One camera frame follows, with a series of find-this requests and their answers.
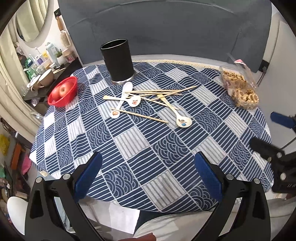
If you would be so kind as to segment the wooden chopstick top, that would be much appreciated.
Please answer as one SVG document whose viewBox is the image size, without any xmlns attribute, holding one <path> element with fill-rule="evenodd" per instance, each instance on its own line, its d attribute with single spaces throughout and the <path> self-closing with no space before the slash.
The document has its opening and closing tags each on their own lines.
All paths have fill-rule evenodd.
<svg viewBox="0 0 296 241">
<path fill-rule="evenodd" d="M 190 86 L 184 89 L 153 89 L 153 90 L 132 90 L 132 91 L 126 91 L 125 93 L 156 93 L 156 92 L 182 92 L 185 90 L 190 90 L 193 88 L 198 87 L 197 85 L 195 86 Z"/>
</svg>

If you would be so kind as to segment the dark side shelf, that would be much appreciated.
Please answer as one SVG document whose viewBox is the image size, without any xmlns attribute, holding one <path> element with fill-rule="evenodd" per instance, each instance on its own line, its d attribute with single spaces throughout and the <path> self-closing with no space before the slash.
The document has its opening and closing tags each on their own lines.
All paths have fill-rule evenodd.
<svg viewBox="0 0 296 241">
<path fill-rule="evenodd" d="M 49 86 L 43 87 L 35 93 L 29 91 L 27 95 L 23 97 L 23 101 L 29 103 L 31 100 L 39 98 L 40 102 L 47 102 L 47 97 L 49 96 L 50 92 L 54 89 L 54 87 L 80 68 L 82 68 L 82 65 L 77 57 L 71 63 L 67 63 L 65 65 L 65 69 L 54 74 L 53 82 Z"/>
</svg>

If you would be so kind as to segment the wooden chopstick diagonal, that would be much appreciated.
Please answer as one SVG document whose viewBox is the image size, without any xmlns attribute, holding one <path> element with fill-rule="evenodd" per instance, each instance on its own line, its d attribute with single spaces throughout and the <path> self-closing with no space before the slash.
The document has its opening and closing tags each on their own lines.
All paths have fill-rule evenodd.
<svg viewBox="0 0 296 241">
<path fill-rule="evenodd" d="M 146 100 L 146 101 L 153 102 L 153 103 L 157 103 L 157 104 L 159 104 L 159 105 L 169 107 L 167 104 L 165 104 L 165 103 L 163 103 L 163 102 L 159 102 L 159 101 L 151 100 L 151 99 L 149 99 L 149 98 L 145 98 L 145 97 L 142 97 L 142 96 L 139 96 L 139 97 L 140 97 L 141 99 Z"/>
</svg>

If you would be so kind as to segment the wooden chopstick front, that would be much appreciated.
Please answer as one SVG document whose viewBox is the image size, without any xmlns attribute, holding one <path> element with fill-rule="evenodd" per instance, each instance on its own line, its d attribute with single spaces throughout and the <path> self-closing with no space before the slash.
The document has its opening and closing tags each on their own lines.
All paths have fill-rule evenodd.
<svg viewBox="0 0 296 241">
<path fill-rule="evenodd" d="M 162 119 L 159 119 L 159 118 L 154 118 L 154 117 L 143 115 L 143 114 L 139 114 L 139 113 L 134 113 L 134 112 L 130 112 L 130 111 L 126 111 L 126 110 L 121 110 L 121 109 L 115 109 L 115 108 L 110 108 L 110 109 L 111 110 L 114 110 L 114 111 L 117 111 L 117 112 L 121 112 L 121 113 L 126 113 L 126 114 L 130 114 L 130 115 L 138 116 L 138 117 L 141 117 L 141 118 L 146 118 L 146 119 L 149 119 L 149 120 L 158 121 L 160 123 L 169 123 L 166 120 L 162 120 Z"/>
</svg>

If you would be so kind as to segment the oval wall mirror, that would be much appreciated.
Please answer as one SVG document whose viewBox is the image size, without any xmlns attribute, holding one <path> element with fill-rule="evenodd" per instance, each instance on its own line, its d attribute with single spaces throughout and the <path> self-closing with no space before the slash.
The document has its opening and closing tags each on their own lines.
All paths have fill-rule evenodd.
<svg viewBox="0 0 296 241">
<path fill-rule="evenodd" d="M 16 11 L 16 35 L 30 48 L 45 41 L 51 27 L 54 1 L 25 1 Z"/>
</svg>

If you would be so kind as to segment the red plastic bowl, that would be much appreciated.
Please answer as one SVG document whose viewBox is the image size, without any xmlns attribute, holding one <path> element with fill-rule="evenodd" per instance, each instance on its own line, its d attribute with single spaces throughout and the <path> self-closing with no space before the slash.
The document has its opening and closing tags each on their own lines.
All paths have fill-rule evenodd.
<svg viewBox="0 0 296 241">
<path fill-rule="evenodd" d="M 77 94 L 77 77 L 70 76 L 62 80 L 50 93 L 48 105 L 63 108 L 69 104 Z"/>
</svg>

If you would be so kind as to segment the beige ceramic mug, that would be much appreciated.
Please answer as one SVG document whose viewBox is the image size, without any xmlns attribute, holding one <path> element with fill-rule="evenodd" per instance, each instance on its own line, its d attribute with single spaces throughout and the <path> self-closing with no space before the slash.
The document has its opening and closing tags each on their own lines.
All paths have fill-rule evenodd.
<svg viewBox="0 0 296 241">
<path fill-rule="evenodd" d="M 35 92 L 40 88 L 48 87 L 53 83 L 53 80 L 53 71 L 48 69 L 42 75 L 38 75 L 31 80 L 29 90 Z"/>
</svg>

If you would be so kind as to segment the wooden chopstick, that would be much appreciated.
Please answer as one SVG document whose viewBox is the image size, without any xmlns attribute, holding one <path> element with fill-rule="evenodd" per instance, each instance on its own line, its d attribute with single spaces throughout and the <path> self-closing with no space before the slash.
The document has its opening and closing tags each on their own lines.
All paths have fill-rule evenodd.
<svg viewBox="0 0 296 241">
<path fill-rule="evenodd" d="M 130 112 L 130 111 L 126 111 L 126 110 L 121 110 L 121 109 L 115 109 L 115 108 L 110 108 L 110 109 L 111 110 L 114 110 L 114 111 L 117 111 L 117 112 L 121 112 L 121 113 L 126 113 L 126 114 L 130 114 L 130 115 L 138 116 L 138 117 L 141 117 L 141 118 L 146 118 L 146 119 L 149 119 L 149 120 L 158 121 L 160 123 L 169 123 L 166 120 L 162 120 L 162 119 L 159 119 L 159 118 L 154 118 L 154 117 L 143 115 L 143 114 L 139 114 L 139 113 L 134 113 L 134 112 Z"/>
<path fill-rule="evenodd" d="M 198 87 L 197 85 L 195 86 L 190 86 L 184 89 L 153 89 L 153 90 L 132 90 L 132 91 L 126 91 L 125 93 L 156 93 L 156 92 L 182 92 L 185 90 L 190 90 L 193 88 Z"/>
<path fill-rule="evenodd" d="M 154 99 L 149 99 L 149 100 L 150 101 L 156 101 L 156 100 L 161 99 L 163 97 L 167 97 L 167 96 L 170 96 L 170 95 L 175 95 L 177 93 L 181 93 L 183 91 L 190 90 L 190 89 L 193 89 L 193 88 L 196 88 L 196 87 L 198 87 L 198 86 L 195 85 L 195 86 L 191 86 L 191 87 L 188 87 L 188 88 L 185 88 L 185 89 L 176 90 L 176 91 L 173 91 L 172 93 L 168 93 L 168 94 L 165 94 L 165 95 L 160 95 L 160 97 L 156 97 Z"/>
<path fill-rule="evenodd" d="M 128 92 L 129 95 L 137 94 L 139 96 L 150 96 L 150 95 L 157 95 L 157 94 L 165 95 L 165 94 L 168 94 L 168 93 L 172 93 L 172 92 Z"/>
</svg>

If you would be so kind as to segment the grey upholstered sofa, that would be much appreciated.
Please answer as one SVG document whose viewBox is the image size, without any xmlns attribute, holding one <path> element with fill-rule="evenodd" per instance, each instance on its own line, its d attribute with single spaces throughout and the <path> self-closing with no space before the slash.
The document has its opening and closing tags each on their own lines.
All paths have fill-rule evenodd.
<svg viewBox="0 0 296 241">
<path fill-rule="evenodd" d="M 83 64 L 102 60 L 101 45 L 127 39 L 135 55 L 183 55 L 257 71 L 271 25 L 270 1 L 59 1 Z"/>
</svg>

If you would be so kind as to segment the red apple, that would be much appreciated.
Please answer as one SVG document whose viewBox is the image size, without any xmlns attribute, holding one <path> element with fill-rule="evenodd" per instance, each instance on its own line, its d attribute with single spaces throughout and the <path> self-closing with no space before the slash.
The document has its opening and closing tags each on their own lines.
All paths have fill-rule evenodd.
<svg viewBox="0 0 296 241">
<path fill-rule="evenodd" d="M 68 82 L 65 82 L 64 84 L 62 84 L 59 88 L 59 95 L 60 97 L 64 97 L 72 88 L 73 86 L 73 83 L 68 81 Z"/>
</svg>

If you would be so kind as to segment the blue patterned tablecloth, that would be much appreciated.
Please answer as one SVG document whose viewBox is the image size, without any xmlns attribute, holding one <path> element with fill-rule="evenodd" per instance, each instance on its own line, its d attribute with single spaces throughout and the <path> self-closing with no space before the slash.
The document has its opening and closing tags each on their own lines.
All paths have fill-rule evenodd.
<svg viewBox="0 0 296 241">
<path fill-rule="evenodd" d="M 238 108 L 223 87 L 215 68 L 166 62 L 136 62 L 134 90 L 184 89 L 167 100 L 192 125 L 180 128 L 167 107 L 142 100 L 136 108 L 122 109 L 169 123 L 121 113 L 110 117 L 122 88 L 110 81 L 105 65 L 74 72 L 77 95 L 63 108 L 50 106 L 31 148 L 30 159 L 58 179 L 72 173 L 95 152 L 102 168 L 91 185 L 92 198 L 121 206 L 156 212 L 201 211 L 216 202 L 210 197 L 194 165 L 202 152 L 226 174 L 239 180 L 259 178 L 265 191 L 273 183 L 269 164 L 250 149 L 253 137 L 271 142 L 269 127 L 258 108 Z"/>
</svg>

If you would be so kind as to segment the black cylindrical utensil holder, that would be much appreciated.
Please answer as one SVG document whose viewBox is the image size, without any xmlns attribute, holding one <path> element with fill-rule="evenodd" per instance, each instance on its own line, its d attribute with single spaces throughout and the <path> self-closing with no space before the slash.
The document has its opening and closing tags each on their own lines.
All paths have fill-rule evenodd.
<svg viewBox="0 0 296 241">
<path fill-rule="evenodd" d="M 124 85 L 133 80 L 135 70 L 127 39 L 109 41 L 103 44 L 100 50 L 112 84 Z"/>
</svg>

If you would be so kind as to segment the white ceramic spoon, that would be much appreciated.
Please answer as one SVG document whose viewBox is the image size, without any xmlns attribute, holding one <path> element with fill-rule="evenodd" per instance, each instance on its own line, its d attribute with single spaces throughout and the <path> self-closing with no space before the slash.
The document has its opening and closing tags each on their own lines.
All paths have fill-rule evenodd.
<svg viewBox="0 0 296 241">
<path fill-rule="evenodd" d="M 104 95 L 103 100 L 119 100 L 119 101 L 126 101 L 128 105 L 132 108 L 137 107 L 140 104 L 141 97 L 140 96 L 132 96 L 128 98 L 119 98 L 114 96 Z"/>
<path fill-rule="evenodd" d="M 120 99 L 126 99 L 128 97 L 128 92 L 132 91 L 132 89 L 133 89 L 133 84 L 131 82 L 125 83 L 122 88 Z M 116 106 L 115 110 L 112 110 L 110 112 L 111 118 L 116 119 L 120 116 L 120 111 L 118 111 L 118 110 L 121 108 L 123 103 L 124 103 L 124 100 L 120 100 L 118 105 Z"/>
<path fill-rule="evenodd" d="M 176 124 L 180 128 L 188 128 L 192 125 L 192 120 L 186 116 L 180 115 L 174 107 L 167 101 L 167 99 L 162 94 L 158 94 L 157 97 L 160 98 L 176 115 Z"/>
</svg>

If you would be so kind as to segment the cream curtain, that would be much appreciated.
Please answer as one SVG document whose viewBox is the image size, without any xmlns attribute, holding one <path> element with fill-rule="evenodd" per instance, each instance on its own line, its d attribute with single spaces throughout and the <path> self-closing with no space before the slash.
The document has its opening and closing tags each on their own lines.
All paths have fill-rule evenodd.
<svg viewBox="0 0 296 241">
<path fill-rule="evenodd" d="M 29 142 L 34 142 L 40 123 L 23 101 L 22 87 L 29 83 L 14 48 L 9 27 L 1 33 L 1 117 Z"/>
</svg>

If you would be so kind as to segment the clear plastic snack box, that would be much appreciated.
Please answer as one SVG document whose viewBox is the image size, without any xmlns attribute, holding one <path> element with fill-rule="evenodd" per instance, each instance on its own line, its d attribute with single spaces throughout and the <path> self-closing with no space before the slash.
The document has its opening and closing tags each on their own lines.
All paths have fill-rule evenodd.
<svg viewBox="0 0 296 241">
<path fill-rule="evenodd" d="M 259 104 L 256 93 L 256 85 L 252 76 L 248 76 L 245 70 L 226 66 L 220 66 L 222 82 L 228 95 L 238 108 L 255 109 Z"/>
</svg>

